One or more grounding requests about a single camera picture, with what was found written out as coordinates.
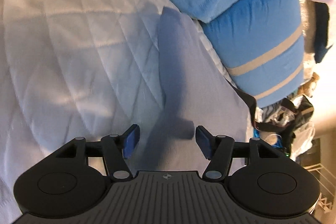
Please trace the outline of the grey-blue fleece garment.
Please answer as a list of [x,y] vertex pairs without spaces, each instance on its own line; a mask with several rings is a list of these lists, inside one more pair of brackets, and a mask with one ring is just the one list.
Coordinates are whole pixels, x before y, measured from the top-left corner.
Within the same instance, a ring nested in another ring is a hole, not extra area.
[[196,127],[245,141],[248,107],[217,69],[187,15],[163,9],[158,46],[165,104],[135,169],[203,173],[209,162],[194,139]]

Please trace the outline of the black bag with clutter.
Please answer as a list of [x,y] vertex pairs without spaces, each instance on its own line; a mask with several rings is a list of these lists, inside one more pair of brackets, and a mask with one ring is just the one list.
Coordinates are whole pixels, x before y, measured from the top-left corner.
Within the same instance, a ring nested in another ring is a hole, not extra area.
[[259,137],[295,160],[304,151],[304,145],[311,143],[314,128],[309,125],[314,107],[308,97],[301,95],[282,99],[269,116],[255,120],[255,130]]

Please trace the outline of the right blue striped pillow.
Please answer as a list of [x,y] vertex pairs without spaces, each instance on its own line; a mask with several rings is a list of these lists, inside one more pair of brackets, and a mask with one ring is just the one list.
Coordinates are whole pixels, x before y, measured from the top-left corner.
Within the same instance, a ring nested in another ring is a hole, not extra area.
[[260,108],[303,82],[299,0],[239,0],[203,31],[236,86]]

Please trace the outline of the dark blue pillow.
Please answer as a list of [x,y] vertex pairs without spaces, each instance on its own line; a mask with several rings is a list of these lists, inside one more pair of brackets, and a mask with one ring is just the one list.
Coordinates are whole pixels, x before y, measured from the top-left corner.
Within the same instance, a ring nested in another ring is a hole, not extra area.
[[314,39],[314,59],[321,63],[332,46],[328,46],[329,41],[329,7],[325,3],[315,2],[315,39]]

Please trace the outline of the quilted grey bedspread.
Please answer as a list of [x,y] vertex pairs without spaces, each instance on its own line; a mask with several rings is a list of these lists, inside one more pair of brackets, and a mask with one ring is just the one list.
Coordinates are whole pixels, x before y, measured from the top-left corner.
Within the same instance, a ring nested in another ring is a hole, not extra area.
[[170,0],[1,0],[1,223],[21,216],[18,177],[76,138],[97,141],[139,125],[126,161],[139,171],[165,104],[158,46],[165,7],[179,11]]

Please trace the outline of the brown teddy bear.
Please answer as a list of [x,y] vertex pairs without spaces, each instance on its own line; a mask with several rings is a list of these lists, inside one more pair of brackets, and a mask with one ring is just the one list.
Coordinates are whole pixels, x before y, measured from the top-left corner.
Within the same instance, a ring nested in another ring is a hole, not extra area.
[[312,98],[319,79],[319,75],[313,72],[311,79],[298,88],[296,96],[304,95],[306,97]]

